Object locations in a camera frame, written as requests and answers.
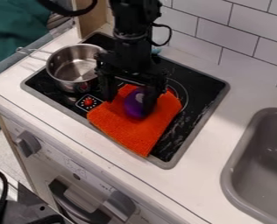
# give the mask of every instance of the sink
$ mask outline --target sink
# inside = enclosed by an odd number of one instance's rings
[[[221,187],[239,210],[277,224],[277,108],[253,117],[223,169]]]

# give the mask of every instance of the stainless steel pot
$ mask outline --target stainless steel pot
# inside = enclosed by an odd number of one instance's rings
[[[49,53],[48,60],[32,56],[38,51]],[[46,70],[54,79],[58,88],[68,93],[87,93],[91,88],[91,81],[96,78],[96,60],[94,55],[103,51],[97,45],[70,45],[56,52],[46,52],[37,49],[26,50],[22,47],[18,53],[27,54],[36,60],[46,61]]]

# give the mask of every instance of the orange sponge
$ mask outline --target orange sponge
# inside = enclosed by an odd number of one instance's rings
[[[144,120],[129,117],[124,111],[124,99],[137,87],[122,87],[112,103],[104,102],[88,112],[87,118],[98,129],[125,148],[147,157],[167,125],[180,112],[181,103],[173,94],[162,95],[154,111]]]

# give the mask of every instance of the purple ball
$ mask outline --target purple ball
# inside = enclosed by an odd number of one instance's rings
[[[127,95],[124,100],[125,112],[132,118],[142,119],[145,117],[143,112],[144,89],[138,87]]]

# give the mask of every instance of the teal cloth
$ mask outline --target teal cloth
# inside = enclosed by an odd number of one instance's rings
[[[0,61],[47,34],[49,16],[36,0],[0,0]]]

